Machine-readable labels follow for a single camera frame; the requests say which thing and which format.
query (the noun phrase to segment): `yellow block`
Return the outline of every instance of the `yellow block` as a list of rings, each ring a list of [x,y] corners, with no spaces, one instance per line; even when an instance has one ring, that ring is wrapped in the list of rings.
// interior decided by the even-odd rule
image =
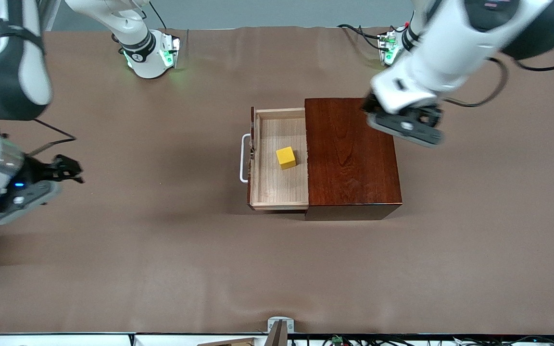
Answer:
[[[279,160],[281,169],[288,169],[296,166],[296,158],[294,158],[292,147],[277,150],[277,160]]]

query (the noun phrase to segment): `wooden drawer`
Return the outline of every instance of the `wooden drawer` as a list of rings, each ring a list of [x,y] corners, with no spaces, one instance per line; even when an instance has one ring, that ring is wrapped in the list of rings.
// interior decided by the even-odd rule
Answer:
[[[363,99],[307,99],[251,112],[248,205],[302,210],[306,220],[379,220],[402,205],[393,137],[371,129]],[[281,170],[275,151],[292,147]],[[241,175],[243,162],[241,154]]]
[[[297,166],[281,170],[275,151],[292,147]],[[305,108],[252,108],[248,204],[253,210],[306,210],[309,206]]]

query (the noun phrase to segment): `black strap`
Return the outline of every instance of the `black strap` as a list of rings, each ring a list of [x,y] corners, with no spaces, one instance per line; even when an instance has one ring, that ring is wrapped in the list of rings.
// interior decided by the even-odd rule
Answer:
[[[20,37],[26,41],[35,44],[38,48],[40,48],[42,54],[46,55],[42,38],[37,37],[36,35],[31,33],[31,31],[25,29],[22,26],[14,25],[11,24],[11,22],[6,22],[2,20],[0,21],[0,37]]]

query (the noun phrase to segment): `black round object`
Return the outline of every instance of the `black round object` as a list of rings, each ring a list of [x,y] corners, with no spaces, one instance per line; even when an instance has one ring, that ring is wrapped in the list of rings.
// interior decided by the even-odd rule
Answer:
[[[515,60],[535,57],[554,48],[554,1],[514,39],[503,53]]]

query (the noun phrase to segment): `dark brown wooden box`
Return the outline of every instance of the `dark brown wooden box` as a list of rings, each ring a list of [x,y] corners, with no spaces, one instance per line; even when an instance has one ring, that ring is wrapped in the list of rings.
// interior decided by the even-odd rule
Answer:
[[[379,220],[402,204],[393,137],[371,129],[363,99],[306,99],[305,108],[252,108],[248,204],[304,210],[307,220]],[[281,170],[275,151],[292,147]]]

